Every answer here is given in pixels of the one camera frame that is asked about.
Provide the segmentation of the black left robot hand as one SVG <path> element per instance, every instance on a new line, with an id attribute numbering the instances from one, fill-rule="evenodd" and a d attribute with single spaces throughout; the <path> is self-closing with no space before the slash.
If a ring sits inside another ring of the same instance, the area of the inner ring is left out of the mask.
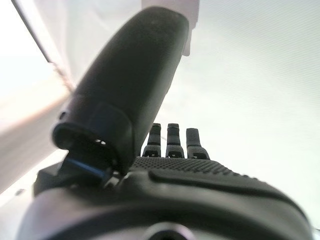
<path id="1" fill-rule="evenodd" d="M 210 159 L 196 128 L 154 120 L 189 36 L 163 6 L 128 20 L 59 114 L 63 161 L 41 169 L 19 240 L 311 240 L 302 209 L 273 186 Z"/>

